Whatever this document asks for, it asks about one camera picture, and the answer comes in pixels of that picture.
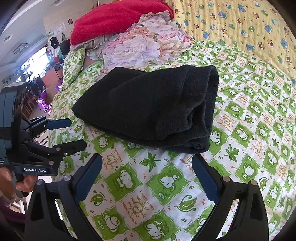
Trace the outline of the person's left hand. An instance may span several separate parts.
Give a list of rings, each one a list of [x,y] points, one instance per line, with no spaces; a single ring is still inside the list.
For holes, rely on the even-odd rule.
[[[34,189],[34,186],[38,180],[38,176],[27,175],[23,181],[13,183],[13,175],[10,169],[1,168],[1,192],[8,199],[15,197],[15,191],[22,191],[30,193]]]

